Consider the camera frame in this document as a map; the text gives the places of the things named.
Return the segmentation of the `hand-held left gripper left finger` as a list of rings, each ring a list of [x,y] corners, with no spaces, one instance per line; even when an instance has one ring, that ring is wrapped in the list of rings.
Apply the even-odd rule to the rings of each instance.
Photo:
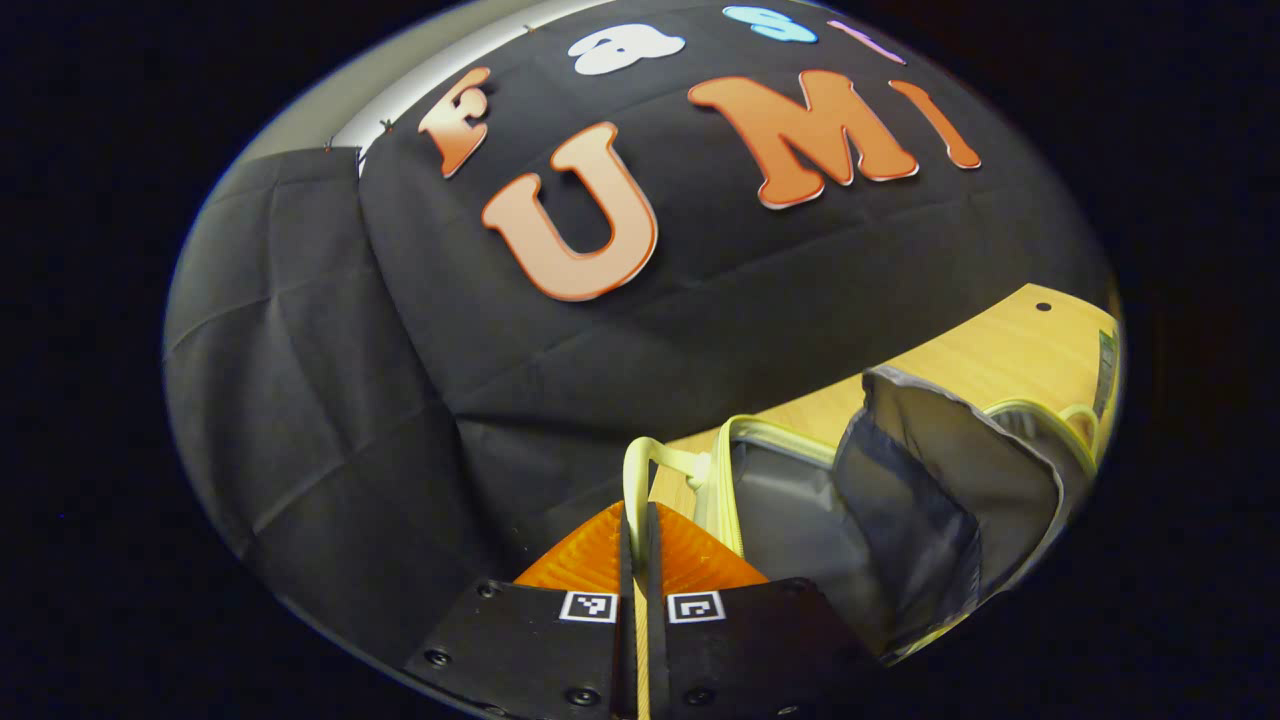
[[[475,580],[406,673],[489,719],[634,717],[628,541],[623,506],[612,503],[515,582]]]

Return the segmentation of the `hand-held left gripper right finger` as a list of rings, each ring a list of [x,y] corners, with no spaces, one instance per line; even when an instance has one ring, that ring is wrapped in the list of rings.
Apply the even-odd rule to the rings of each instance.
[[[883,674],[815,582],[769,582],[681,512],[646,509],[654,719],[855,719]]]

